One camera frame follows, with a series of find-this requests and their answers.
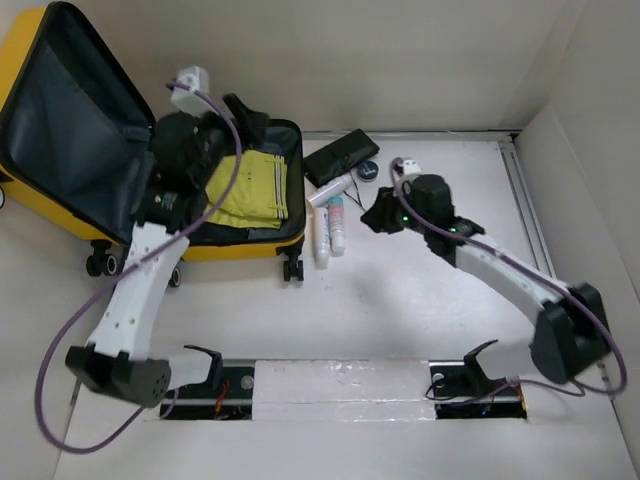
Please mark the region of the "round black tin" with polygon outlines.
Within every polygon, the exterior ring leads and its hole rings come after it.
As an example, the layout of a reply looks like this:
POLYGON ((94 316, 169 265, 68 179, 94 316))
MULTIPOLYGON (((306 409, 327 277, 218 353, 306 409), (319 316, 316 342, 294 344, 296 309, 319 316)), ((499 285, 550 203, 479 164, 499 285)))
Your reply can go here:
POLYGON ((355 168, 355 175, 359 181, 371 183, 377 179, 379 171, 380 168, 376 162, 366 160, 357 165, 355 168))

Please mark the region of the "pastel striped bottle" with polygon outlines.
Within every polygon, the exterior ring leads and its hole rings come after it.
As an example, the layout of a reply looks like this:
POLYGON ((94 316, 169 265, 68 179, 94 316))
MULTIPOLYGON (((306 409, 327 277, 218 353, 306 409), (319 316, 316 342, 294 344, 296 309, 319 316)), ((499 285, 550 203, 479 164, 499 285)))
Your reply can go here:
POLYGON ((327 210, 331 250, 336 255, 343 255, 346 250, 346 237, 344 228, 344 202, 342 197, 332 197, 328 202, 327 210))

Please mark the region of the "white bottle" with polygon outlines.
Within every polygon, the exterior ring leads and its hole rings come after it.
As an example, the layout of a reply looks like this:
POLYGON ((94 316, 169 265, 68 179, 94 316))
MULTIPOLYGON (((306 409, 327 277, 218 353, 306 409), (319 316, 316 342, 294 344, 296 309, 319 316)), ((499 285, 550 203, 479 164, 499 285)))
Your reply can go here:
POLYGON ((344 174, 310 193, 306 200, 312 209, 323 207, 331 198, 341 195, 352 184, 352 177, 349 174, 344 174))

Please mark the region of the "white tube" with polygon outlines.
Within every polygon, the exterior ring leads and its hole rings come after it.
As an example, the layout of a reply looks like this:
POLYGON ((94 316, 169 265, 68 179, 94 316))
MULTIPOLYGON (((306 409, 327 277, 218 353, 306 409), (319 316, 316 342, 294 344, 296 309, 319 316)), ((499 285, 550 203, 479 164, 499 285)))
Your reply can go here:
POLYGON ((320 269, 325 269, 331 257, 328 210, 325 207, 313 210, 313 235, 316 265, 320 269))

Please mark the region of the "black pouch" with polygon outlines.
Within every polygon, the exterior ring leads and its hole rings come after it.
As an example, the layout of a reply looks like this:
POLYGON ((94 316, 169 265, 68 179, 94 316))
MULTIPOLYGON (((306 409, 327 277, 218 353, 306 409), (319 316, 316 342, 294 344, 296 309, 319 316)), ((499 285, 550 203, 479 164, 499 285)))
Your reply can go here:
POLYGON ((353 130, 303 159, 306 179, 315 187, 324 186, 372 159, 379 150, 363 130, 353 130))

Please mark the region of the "yellow clothes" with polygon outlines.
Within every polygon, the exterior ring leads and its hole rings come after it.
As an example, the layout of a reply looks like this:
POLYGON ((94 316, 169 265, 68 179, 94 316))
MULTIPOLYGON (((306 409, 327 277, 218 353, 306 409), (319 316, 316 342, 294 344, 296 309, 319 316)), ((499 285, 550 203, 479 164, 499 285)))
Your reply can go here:
POLYGON ((289 217, 287 173, 283 156, 246 150, 234 186, 208 222, 238 229, 279 229, 289 217))

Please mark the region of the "yellow hard-shell suitcase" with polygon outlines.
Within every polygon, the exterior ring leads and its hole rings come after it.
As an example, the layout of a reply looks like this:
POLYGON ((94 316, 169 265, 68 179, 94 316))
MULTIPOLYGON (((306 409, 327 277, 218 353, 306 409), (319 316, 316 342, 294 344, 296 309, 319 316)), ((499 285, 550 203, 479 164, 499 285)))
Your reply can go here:
POLYGON ((1 43, 1 195, 88 241, 93 277, 124 267, 133 230, 146 222, 182 230, 225 201, 242 155, 283 156, 289 217, 279 229, 208 222, 191 235, 190 262, 282 256, 286 280, 302 280, 306 226, 302 134, 271 117, 266 137, 243 147, 222 103, 235 153, 206 180, 161 180, 150 144, 158 120, 106 43, 75 5, 55 1, 20 12, 1 43))

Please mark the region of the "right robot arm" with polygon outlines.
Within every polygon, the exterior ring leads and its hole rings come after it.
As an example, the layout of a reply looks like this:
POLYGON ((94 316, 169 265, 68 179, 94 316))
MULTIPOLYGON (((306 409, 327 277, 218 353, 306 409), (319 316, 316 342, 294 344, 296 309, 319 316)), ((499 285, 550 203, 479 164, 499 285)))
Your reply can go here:
POLYGON ((616 353, 599 291, 588 283, 568 285, 501 252, 483 227, 457 214, 443 177, 393 177, 361 221, 375 233, 419 234, 432 254, 485 284, 530 322, 531 336, 523 342, 490 339, 467 354, 462 381, 471 392, 486 393, 498 379, 529 372, 568 384, 616 353))

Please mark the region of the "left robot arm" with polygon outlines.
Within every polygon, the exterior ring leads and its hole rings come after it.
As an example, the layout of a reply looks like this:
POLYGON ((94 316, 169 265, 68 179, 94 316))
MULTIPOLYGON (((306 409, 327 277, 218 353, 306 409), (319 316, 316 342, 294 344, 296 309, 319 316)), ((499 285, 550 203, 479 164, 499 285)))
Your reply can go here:
POLYGON ((66 367, 88 390, 145 409, 185 385, 205 397, 222 387, 222 357, 216 351, 186 345, 170 359, 149 355, 160 303, 188 237, 213 212, 200 208, 198 213, 193 223, 173 233, 152 222, 134 228, 103 317, 86 344, 70 347, 65 357, 66 367))

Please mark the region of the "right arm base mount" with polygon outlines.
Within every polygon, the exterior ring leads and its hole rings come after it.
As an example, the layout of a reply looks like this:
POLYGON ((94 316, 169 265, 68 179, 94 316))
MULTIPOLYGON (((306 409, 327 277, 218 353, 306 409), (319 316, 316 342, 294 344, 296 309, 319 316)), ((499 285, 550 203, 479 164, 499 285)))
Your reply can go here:
POLYGON ((478 355, 497 342, 487 341, 461 360, 429 363, 431 383, 424 397, 434 404, 436 420, 528 418, 522 389, 505 377, 490 379, 478 363, 478 355))

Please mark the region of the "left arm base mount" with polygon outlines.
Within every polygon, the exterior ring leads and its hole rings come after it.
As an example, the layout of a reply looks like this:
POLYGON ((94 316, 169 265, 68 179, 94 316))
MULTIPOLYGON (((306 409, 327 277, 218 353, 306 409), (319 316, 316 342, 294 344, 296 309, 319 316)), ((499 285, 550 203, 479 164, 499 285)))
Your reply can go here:
POLYGON ((166 394, 159 418, 169 421, 244 421, 253 417, 255 387, 253 360, 225 360, 216 386, 186 385, 166 394))

